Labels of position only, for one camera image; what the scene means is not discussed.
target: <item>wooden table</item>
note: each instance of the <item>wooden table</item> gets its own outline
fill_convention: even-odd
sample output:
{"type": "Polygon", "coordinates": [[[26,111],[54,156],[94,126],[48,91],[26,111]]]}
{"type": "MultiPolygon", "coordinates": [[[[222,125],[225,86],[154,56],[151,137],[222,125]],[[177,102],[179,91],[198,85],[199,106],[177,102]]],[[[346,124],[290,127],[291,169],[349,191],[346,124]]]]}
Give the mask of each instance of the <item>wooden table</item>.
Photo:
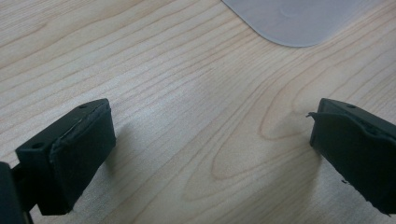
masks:
{"type": "Polygon", "coordinates": [[[117,146],[35,223],[394,223],[309,145],[320,98],[396,123],[396,2],[324,44],[271,43],[220,0],[0,2],[0,157],[108,98],[117,146]]]}

